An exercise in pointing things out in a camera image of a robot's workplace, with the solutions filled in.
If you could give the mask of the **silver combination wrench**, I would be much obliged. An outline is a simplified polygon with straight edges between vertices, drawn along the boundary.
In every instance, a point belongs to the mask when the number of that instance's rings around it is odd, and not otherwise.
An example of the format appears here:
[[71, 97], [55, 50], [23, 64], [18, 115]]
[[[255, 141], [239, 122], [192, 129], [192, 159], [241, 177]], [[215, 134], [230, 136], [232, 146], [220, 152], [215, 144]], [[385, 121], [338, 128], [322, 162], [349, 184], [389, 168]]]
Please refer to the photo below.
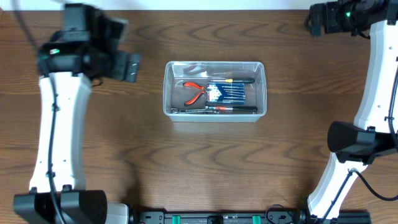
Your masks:
[[215, 109], [215, 108], [209, 108], [209, 107], [202, 108], [202, 109], [178, 109], [178, 108], [172, 108], [171, 109], [171, 113], [173, 113], [173, 114], [180, 114], [180, 113], [188, 113], [188, 114], [215, 113], [215, 114], [218, 114], [218, 113], [220, 113], [220, 110], [219, 109]]

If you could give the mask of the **red handled cutting pliers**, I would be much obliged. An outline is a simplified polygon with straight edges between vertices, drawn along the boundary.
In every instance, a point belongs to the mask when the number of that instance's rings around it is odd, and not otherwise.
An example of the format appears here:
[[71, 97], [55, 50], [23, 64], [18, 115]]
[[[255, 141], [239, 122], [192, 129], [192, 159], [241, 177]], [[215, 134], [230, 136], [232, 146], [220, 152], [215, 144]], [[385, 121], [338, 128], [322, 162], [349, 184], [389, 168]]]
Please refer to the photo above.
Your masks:
[[206, 93], [206, 87], [203, 85], [199, 85], [195, 82], [184, 82], [183, 86], [185, 88], [190, 89], [190, 94], [191, 98], [184, 103], [184, 106], [191, 106], [195, 102], [198, 101], [198, 99]]

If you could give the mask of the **blue precision screwdriver set case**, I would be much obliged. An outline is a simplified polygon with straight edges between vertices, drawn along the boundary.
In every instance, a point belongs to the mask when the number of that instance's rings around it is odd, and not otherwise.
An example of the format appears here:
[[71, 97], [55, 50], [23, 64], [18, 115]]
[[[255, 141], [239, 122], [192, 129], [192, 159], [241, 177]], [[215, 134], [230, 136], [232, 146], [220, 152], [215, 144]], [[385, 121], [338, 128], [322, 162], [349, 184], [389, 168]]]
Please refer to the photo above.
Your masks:
[[246, 102], [243, 83], [208, 83], [206, 101], [213, 104], [244, 104]]

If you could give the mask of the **claw hammer orange black handle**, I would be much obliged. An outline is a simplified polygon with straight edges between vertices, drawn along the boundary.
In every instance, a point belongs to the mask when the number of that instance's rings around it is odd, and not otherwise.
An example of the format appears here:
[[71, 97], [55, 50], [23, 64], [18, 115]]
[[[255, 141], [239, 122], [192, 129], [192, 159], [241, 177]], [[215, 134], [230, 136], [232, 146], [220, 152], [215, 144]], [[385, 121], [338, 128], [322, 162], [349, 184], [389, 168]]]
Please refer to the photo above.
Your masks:
[[245, 112], [256, 112], [256, 106], [205, 106], [206, 109], [215, 111], [245, 111]]

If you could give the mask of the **black yellow screwdriver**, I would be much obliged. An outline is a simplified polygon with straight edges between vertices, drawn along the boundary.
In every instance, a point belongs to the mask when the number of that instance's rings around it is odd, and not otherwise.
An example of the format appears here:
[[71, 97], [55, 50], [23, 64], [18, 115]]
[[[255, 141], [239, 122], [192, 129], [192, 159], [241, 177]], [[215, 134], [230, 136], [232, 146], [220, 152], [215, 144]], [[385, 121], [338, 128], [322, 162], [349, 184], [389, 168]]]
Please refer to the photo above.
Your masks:
[[253, 78], [225, 78], [225, 79], [214, 79], [214, 80], [211, 80], [211, 82], [253, 84], [255, 82], [255, 79], [253, 79]]

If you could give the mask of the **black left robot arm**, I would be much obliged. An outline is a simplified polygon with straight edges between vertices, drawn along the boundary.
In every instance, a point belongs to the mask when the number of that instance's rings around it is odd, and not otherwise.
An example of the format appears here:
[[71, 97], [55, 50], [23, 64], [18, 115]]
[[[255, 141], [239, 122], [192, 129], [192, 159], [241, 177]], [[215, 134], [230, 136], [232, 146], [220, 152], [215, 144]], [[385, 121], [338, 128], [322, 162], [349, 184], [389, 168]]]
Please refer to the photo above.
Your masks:
[[118, 49], [127, 21], [83, 3], [66, 3], [63, 27], [36, 47], [40, 73], [39, 147], [26, 194], [14, 196], [28, 223], [138, 223], [124, 203], [86, 188], [85, 114], [92, 89], [104, 78], [134, 83], [140, 56]]

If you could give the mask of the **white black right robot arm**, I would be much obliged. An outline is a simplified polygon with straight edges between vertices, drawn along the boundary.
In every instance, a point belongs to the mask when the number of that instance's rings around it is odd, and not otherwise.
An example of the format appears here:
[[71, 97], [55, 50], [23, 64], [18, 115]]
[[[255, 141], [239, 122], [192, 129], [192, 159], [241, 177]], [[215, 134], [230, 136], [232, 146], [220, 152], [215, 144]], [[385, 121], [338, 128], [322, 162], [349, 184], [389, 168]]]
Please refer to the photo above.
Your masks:
[[363, 97], [352, 123], [331, 123], [328, 163], [307, 207], [293, 223], [370, 223], [367, 212], [341, 212], [356, 179], [378, 199], [397, 197], [377, 193], [363, 177], [375, 159], [397, 152], [397, 1], [332, 1], [310, 6], [305, 28], [311, 36], [348, 32], [371, 44]]

